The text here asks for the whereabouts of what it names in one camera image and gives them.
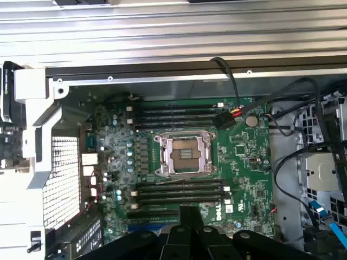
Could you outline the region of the green Dell motherboard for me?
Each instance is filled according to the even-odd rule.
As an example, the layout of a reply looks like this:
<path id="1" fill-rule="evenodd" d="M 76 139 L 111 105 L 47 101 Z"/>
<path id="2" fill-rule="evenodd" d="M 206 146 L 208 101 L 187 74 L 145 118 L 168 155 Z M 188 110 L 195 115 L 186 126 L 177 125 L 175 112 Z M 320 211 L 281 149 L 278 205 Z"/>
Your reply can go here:
<path id="1" fill-rule="evenodd" d="M 142 104 L 145 107 L 164 106 L 169 103 L 178 105 L 212 105 L 223 103 L 219 109 L 186 110 L 144 110 L 126 111 L 126 106 Z M 267 237 L 275 233 L 274 213 L 276 207 L 272 194 L 271 149 L 269 126 L 265 118 L 266 106 L 253 109 L 249 114 L 259 118 L 256 127 L 245 124 L 245 116 L 236 119 L 236 124 L 227 129 L 218 129 L 213 120 L 164 123 L 134 123 L 135 118 L 196 118 L 215 117 L 235 109 L 234 98 L 144 101 L 130 98 L 115 103 L 96 106 L 93 118 L 95 142 L 100 155 L 98 176 L 103 185 L 101 204 L 103 214 L 103 233 L 106 243 L 128 235 L 128 225 L 164 224 L 176 225 L 179 222 L 181 206 L 197 206 L 207 225 L 215 225 L 232 236 L 239 230 L 251 230 Z M 178 115 L 135 117 L 144 111 L 215 111 L 212 115 Z M 211 122 L 212 127 L 171 128 L 136 130 L 135 125 L 188 124 Z M 206 177 L 164 178 L 157 176 L 160 167 L 159 144 L 154 142 L 156 135 L 164 132 L 206 130 L 216 134 L 212 141 L 213 165 L 217 171 Z M 220 185 L 224 187 L 225 197 L 231 204 L 188 203 L 166 205 L 143 205 L 130 209 L 131 203 L 142 202 L 134 199 L 130 192 L 139 187 L 153 186 L 196 186 Z M 177 216 L 151 218 L 127 218 L 128 212 L 178 210 Z"/>

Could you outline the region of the silver CPU socket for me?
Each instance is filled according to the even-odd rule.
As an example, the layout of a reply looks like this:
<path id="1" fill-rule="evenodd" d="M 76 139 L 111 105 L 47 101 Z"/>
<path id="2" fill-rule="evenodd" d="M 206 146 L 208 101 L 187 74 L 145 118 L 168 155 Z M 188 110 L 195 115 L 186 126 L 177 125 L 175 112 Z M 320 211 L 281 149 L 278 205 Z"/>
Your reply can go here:
<path id="1" fill-rule="evenodd" d="M 212 141 L 206 131 L 164 132 L 153 140 L 159 144 L 160 167 L 155 174 L 164 178 L 206 177 L 217 171 L 213 165 Z"/>

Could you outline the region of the RAM slot with white latches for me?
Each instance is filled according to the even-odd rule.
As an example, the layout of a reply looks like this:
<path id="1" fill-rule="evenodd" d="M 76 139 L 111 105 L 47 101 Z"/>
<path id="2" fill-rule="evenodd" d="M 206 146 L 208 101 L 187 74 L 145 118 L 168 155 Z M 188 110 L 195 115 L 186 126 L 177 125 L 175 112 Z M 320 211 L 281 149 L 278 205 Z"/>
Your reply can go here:
<path id="1" fill-rule="evenodd" d="M 166 205 L 166 204 L 188 204 L 188 203 L 214 203 L 223 202 L 227 205 L 231 204 L 230 199 L 220 198 L 187 198 L 187 199 L 170 199 L 170 200 L 143 200 L 136 203 L 130 204 L 130 209 L 138 209 L 143 205 Z"/>
<path id="2" fill-rule="evenodd" d="M 133 197 L 150 194 L 150 193 L 162 193 L 162 192 L 225 192 L 224 187 L 220 185 L 196 185 L 196 186 L 153 186 L 153 187 L 139 187 L 130 192 L 130 195 Z"/>
<path id="3" fill-rule="evenodd" d="M 209 121 L 213 120 L 213 117 L 196 117 L 196 118 L 135 118 L 133 122 L 135 124 L 149 124 L 149 123 L 164 123 L 164 122 L 186 122 L 186 121 Z"/>
<path id="4" fill-rule="evenodd" d="M 153 111 L 162 111 L 162 110 L 186 110 L 186 109 L 219 109 L 219 108 L 225 108 L 223 103 L 217 103 L 212 105 L 178 105 L 169 103 L 164 106 L 157 106 L 157 107 L 145 107 L 142 104 L 137 104 L 137 106 L 126 106 L 126 111 L 135 111 L 135 109 L 144 109 L 144 110 L 153 110 Z"/>

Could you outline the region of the silver coin cell battery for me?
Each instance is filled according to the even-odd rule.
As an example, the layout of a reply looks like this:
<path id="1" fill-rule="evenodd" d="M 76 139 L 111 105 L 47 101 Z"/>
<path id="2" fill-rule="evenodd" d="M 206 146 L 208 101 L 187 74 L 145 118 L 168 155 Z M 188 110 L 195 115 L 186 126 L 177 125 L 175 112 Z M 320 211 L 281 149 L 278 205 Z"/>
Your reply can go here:
<path id="1" fill-rule="evenodd" d="M 248 127 L 254 128 L 258 125 L 259 123 L 259 118 L 255 114 L 249 114 L 245 117 L 245 124 Z"/>

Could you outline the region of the silver disk bay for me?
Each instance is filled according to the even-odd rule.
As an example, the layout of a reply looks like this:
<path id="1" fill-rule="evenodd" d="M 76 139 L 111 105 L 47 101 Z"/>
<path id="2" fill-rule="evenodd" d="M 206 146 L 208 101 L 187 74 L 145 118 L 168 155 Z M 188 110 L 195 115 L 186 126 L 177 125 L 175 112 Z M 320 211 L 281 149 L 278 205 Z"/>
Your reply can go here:
<path id="1" fill-rule="evenodd" d="M 312 153 L 305 158 L 307 187 L 315 191 L 339 191 L 331 153 Z"/>

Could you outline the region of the black graphics card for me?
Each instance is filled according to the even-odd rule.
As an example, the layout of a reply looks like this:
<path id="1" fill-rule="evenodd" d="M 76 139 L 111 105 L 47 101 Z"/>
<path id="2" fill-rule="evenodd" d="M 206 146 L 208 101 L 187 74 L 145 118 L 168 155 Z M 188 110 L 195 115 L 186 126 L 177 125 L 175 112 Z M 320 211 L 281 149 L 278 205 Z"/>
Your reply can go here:
<path id="1" fill-rule="evenodd" d="M 0 66 L 0 169 L 14 167 L 22 158 L 25 105 L 15 100 L 14 72 L 18 64 L 5 61 Z"/>

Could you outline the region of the long blue expansion slot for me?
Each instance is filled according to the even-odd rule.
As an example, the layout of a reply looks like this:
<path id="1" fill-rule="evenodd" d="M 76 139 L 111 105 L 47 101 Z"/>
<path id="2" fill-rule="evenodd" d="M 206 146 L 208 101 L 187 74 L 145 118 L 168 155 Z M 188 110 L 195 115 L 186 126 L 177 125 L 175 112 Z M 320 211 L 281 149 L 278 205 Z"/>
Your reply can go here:
<path id="1" fill-rule="evenodd" d="M 148 231 L 153 231 L 153 232 L 159 232 L 162 227 L 164 227 L 164 224 L 128 225 L 127 231 L 128 232 L 135 232 L 135 231 L 139 231 L 139 230 L 148 230 Z"/>

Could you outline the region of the silver power supply unit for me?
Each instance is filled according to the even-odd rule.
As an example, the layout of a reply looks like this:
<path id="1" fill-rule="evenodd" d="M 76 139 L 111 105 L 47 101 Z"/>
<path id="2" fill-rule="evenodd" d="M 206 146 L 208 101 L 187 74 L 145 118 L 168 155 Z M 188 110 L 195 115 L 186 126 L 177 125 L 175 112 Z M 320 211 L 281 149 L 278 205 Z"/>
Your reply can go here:
<path id="1" fill-rule="evenodd" d="M 101 215 L 82 214 L 58 229 L 46 230 L 44 260 L 75 260 L 101 247 L 103 242 Z"/>

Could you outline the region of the white corner block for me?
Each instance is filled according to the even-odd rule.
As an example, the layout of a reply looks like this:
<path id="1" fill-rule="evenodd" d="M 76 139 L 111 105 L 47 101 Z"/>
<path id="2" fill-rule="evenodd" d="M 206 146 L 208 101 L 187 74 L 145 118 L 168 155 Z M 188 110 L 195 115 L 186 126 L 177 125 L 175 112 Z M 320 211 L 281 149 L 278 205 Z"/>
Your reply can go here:
<path id="1" fill-rule="evenodd" d="M 14 98 L 19 103 L 25 100 L 46 99 L 48 88 L 46 86 L 45 69 L 20 69 L 14 72 Z"/>

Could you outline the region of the grey open PC case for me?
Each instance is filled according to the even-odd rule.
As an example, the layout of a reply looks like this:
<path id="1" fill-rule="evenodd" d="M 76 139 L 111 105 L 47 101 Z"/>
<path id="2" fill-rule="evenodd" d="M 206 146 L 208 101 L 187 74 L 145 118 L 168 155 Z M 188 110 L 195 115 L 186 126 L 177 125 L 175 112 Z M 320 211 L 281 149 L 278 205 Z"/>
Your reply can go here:
<path id="1" fill-rule="evenodd" d="M 253 109 L 267 107 L 276 207 L 269 238 L 322 260 L 347 260 L 347 249 L 328 226 L 328 221 L 347 225 L 344 195 L 308 188 L 305 166 L 310 154 L 330 153 L 319 143 L 347 144 L 347 56 L 43 69 L 48 97 L 25 100 L 25 106 L 28 128 L 35 131 L 31 185 L 42 190 L 45 256 L 46 230 L 82 214 L 101 215 L 104 239 L 96 106 L 130 98 L 234 98 L 235 109 L 214 117 L 216 128 L 227 129 Z"/>

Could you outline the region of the long black expansion slot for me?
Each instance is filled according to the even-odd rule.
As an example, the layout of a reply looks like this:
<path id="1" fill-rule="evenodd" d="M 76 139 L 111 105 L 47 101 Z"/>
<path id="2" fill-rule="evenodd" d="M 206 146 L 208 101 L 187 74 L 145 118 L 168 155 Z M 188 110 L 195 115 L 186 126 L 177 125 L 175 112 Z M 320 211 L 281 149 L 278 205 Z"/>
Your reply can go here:
<path id="1" fill-rule="evenodd" d="M 151 217 L 162 217 L 162 216 L 177 216 L 178 210 L 155 210 L 155 211 L 137 211 L 137 212 L 128 212 L 127 218 L 151 218 Z"/>

